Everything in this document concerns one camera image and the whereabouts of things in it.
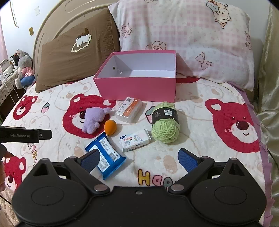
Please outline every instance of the gold satin fabric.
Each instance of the gold satin fabric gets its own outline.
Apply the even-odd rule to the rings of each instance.
[[[263,56],[258,79],[258,114],[267,148],[279,163],[279,11],[270,5],[268,27],[263,48]],[[271,209],[273,219],[270,226],[279,226],[279,171],[273,164],[271,177],[272,198],[275,203]]]

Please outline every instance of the finger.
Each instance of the finger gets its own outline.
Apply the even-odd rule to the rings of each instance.
[[[8,151],[6,151],[6,153],[4,154],[4,158],[11,158],[11,157],[13,157],[14,155],[12,154],[12,153],[10,153],[10,152],[8,152]]]
[[[0,174],[3,174],[4,170],[5,170],[4,163],[2,161],[0,161]]]
[[[0,184],[5,183],[6,174],[5,172],[0,175]]]
[[[6,189],[6,184],[3,183],[0,185],[0,191],[4,191]]]
[[[6,152],[7,152],[7,148],[3,144],[0,143],[0,154],[3,155]]]

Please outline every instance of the beige headboard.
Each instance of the beige headboard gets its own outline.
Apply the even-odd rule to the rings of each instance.
[[[33,50],[35,72],[39,71],[42,45],[95,15],[117,0],[61,0],[43,21]]]

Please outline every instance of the blue wet wipes pack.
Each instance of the blue wet wipes pack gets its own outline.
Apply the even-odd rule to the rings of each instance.
[[[102,172],[104,180],[117,170],[126,159],[119,155],[110,145],[105,132],[99,135],[85,148],[87,152],[93,149],[98,149],[100,152],[100,162],[97,166]]]

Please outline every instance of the purple plush toy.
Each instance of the purple plush toy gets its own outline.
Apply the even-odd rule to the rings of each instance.
[[[98,122],[102,122],[106,116],[111,111],[111,108],[100,108],[92,107],[87,108],[84,115],[85,122],[83,123],[82,131],[84,133],[92,134],[100,127]]]

